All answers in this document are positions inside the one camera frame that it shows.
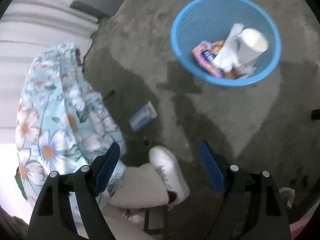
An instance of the floral fabric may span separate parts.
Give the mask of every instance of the floral fabric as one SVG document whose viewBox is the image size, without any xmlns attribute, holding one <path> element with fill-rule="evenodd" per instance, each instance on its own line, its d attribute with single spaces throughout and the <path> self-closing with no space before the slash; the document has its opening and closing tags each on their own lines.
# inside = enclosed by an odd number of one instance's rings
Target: floral fabric
<svg viewBox="0 0 320 240">
<path fill-rule="evenodd" d="M 121 155 L 126 151 L 101 94 L 83 78 L 79 55 L 74 43 L 43 52 L 33 61 L 22 90 L 16 144 L 23 188 L 33 207 L 51 171 L 67 174 L 90 165 L 114 141 Z M 119 161 L 106 191 L 97 197 L 100 207 L 120 186 L 124 169 Z M 74 193 L 70 205 L 75 222 L 82 223 Z"/>
</svg>

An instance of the blue basket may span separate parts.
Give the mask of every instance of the blue basket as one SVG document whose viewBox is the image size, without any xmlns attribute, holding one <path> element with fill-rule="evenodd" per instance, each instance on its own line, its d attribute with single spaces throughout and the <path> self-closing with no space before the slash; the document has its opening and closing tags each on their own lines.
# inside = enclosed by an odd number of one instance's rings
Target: blue basket
<svg viewBox="0 0 320 240">
<path fill-rule="evenodd" d="M 216 78 L 202 69 L 191 51 L 203 40 L 215 42 L 225 39 L 234 23 L 260 31 L 269 41 L 255 67 L 254 76 L 230 80 Z M 268 76 L 281 56 L 281 39 L 270 16 L 248 0 L 195 0 L 188 4 L 175 19 L 171 29 L 171 45 L 180 63 L 194 75 L 222 86 L 244 86 Z"/>
</svg>

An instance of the white shoe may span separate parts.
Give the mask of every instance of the white shoe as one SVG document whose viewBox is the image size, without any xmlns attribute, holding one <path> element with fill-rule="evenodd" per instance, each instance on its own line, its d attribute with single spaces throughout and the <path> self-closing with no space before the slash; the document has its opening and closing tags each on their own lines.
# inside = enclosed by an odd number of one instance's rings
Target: white shoe
<svg viewBox="0 0 320 240">
<path fill-rule="evenodd" d="M 156 169 L 168 191 L 176 194 L 176 200 L 168 204 L 169 210 L 184 201 L 190 193 L 183 178 L 176 157 L 171 151 L 162 146 L 152 147 L 149 151 L 149 161 Z"/>
</svg>

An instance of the gray floor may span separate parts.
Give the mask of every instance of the gray floor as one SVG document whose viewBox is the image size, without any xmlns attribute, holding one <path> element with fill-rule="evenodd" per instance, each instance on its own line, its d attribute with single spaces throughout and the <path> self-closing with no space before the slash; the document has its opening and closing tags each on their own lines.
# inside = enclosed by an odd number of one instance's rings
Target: gray floor
<svg viewBox="0 0 320 240">
<path fill-rule="evenodd" d="M 170 28 L 192 0 L 126 0 L 102 21 L 85 59 L 85 76 L 103 94 L 127 136 L 128 119 L 149 100 L 157 119 L 136 133 L 146 147 L 129 141 L 126 162 L 140 165 L 154 144 L 176 155 L 191 195 L 172 211 L 172 239 L 201 239 L 221 204 L 210 189 L 197 147 L 212 148 L 250 172 L 268 170 L 278 187 L 297 190 L 296 202 L 320 177 L 320 25 L 304 0 L 252 0 L 276 22 L 283 44 L 281 62 L 255 85 L 225 88 L 193 77 L 175 59 Z M 304 176 L 309 176 L 303 183 Z"/>
</svg>

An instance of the shoe sole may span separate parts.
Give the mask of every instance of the shoe sole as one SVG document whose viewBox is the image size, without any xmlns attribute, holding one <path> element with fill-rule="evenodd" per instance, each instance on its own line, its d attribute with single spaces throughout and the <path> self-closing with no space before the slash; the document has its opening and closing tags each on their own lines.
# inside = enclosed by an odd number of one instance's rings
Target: shoe sole
<svg viewBox="0 0 320 240">
<path fill-rule="evenodd" d="M 190 189 L 188 187 L 188 184 L 187 184 L 186 180 L 183 177 L 183 174 L 182 174 L 182 171 L 180 169 L 180 166 L 179 166 L 177 158 L 173 155 L 173 153 L 170 150 L 168 150 L 165 147 L 155 146 L 152 149 L 160 149 L 160 150 L 164 151 L 173 160 L 174 167 L 175 167 L 175 169 L 177 171 L 178 181 L 179 181 L 179 184 L 181 186 L 181 189 L 182 189 L 182 192 L 183 192 L 183 195 L 184 195 L 183 197 L 184 197 L 184 200 L 185 200 L 190 194 Z"/>
</svg>

